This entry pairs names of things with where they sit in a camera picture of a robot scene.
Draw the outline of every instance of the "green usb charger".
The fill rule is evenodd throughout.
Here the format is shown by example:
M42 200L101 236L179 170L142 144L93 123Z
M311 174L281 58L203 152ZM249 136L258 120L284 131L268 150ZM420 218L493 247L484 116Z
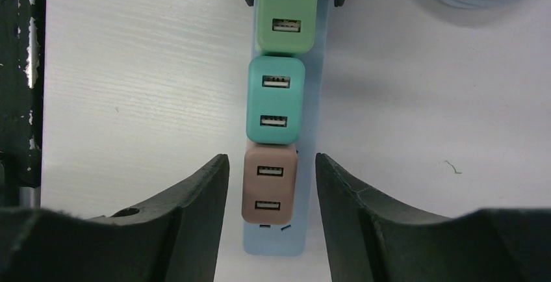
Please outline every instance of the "green usb charger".
M260 54L301 54L314 45L318 0L257 0L256 48Z
M258 144L291 144L302 117L305 68L289 57L259 56L249 65L247 137Z

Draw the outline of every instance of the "light blue plastic holder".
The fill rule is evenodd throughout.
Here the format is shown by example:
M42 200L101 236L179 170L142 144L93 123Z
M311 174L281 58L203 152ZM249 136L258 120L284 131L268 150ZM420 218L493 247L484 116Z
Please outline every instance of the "light blue plastic holder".
M272 225L270 228L260 228L258 224L245 222L243 245L245 251L249 254L298 256L302 254L306 245L310 189L314 180L314 160L318 137L318 117L326 50L329 2L330 0L318 0L314 46L309 52L298 56L306 67L306 80L304 85L301 130L296 142L299 159L293 217L288 225ZM255 58L258 56L258 53L255 50L254 39L252 47L252 57Z

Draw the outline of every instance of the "usb charger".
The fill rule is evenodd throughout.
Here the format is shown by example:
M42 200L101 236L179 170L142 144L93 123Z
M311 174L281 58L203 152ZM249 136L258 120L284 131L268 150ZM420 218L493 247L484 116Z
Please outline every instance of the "usb charger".
M259 144L291 144L298 138L305 68L289 57L259 56L249 65L247 137Z
M292 218L298 156L294 144L249 142L245 153L241 215L246 222L283 225Z
M318 0L257 0L260 53L301 54L314 45Z

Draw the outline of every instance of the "white table surface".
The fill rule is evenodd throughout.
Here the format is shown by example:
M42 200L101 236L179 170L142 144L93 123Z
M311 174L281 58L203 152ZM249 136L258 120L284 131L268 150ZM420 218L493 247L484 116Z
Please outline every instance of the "white table surface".
M227 153L216 281L330 281L315 191L301 257L242 249L252 14L243 0L47 0L42 205L110 215ZM550 206L550 25L549 0L331 8L318 150L446 216Z

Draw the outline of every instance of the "usb port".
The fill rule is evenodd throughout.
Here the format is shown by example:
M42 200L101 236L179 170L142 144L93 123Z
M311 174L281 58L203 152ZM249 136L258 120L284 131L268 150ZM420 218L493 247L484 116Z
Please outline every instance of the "usb port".
M257 167L257 175L258 176L283 177L283 168L282 167L258 166Z
M287 127L286 116L261 115L260 126Z
M300 32L300 20L273 19L272 31L275 32Z
M279 211L281 202L256 201L255 209L266 209L268 211Z
M289 76L262 76L262 87L289 88L291 78Z

